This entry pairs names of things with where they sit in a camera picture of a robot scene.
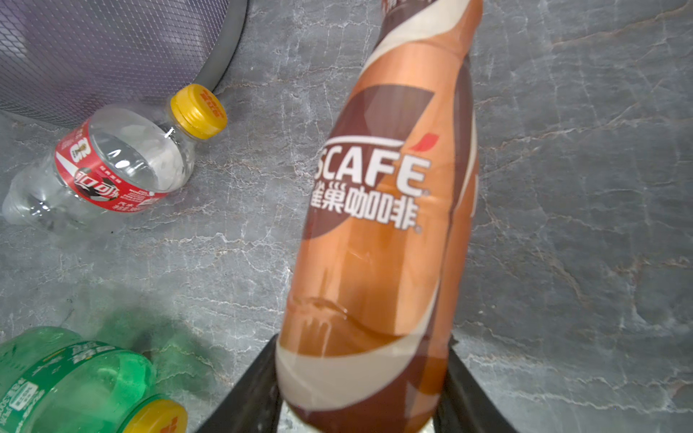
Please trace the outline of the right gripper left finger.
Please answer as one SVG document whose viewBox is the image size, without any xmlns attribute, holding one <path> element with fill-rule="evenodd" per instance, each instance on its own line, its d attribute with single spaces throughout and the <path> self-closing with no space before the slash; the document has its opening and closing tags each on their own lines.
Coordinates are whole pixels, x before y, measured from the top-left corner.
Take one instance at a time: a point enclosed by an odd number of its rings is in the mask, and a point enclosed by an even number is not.
<svg viewBox="0 0 693 433">
<path fill-rule="evenodd" d="M 275 371 L 274 335 L 198 433 L 276 433 L 282 396 Z"/>
</svg>

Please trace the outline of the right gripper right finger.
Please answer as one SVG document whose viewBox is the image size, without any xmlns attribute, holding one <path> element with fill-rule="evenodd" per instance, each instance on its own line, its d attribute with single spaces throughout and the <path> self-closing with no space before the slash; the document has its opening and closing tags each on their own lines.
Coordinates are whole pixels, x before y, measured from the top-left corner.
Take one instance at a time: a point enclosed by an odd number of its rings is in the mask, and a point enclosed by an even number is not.
<svg viewBox="0 0 693 433">
<path fill-rule="evenodd" d="M 449 362 L 440 402 L 433 416 L 436 433 L 518 433 L 462 362 L 449 339 Z"/>
</svg>

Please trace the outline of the brown Nescafe bottle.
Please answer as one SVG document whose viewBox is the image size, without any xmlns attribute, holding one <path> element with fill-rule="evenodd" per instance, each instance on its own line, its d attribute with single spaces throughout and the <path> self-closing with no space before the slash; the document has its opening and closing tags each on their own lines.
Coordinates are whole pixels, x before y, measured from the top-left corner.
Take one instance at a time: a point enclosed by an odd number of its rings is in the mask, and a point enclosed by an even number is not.
<svg viewBox="0 0 693 433">
<path fill-rule="evenodd" d="M 479 1 L 385 1 L 321 147 L 276 348 L 321 432 L 417 432 L 440 400 L 479 189 Z"/>
</svg>

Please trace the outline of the green soda bottle yellow cap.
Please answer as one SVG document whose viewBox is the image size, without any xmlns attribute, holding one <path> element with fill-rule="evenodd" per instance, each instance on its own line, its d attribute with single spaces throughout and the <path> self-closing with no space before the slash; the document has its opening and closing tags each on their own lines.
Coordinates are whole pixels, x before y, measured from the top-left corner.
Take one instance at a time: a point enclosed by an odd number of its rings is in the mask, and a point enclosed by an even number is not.
<svg viewBox="0 0 693 433">
<path fill-rule="evenodd" d="M 57 327 L 1 346 L 3 432 L 184 432 L 188 422 L 144 355 Z"/>
</svg>

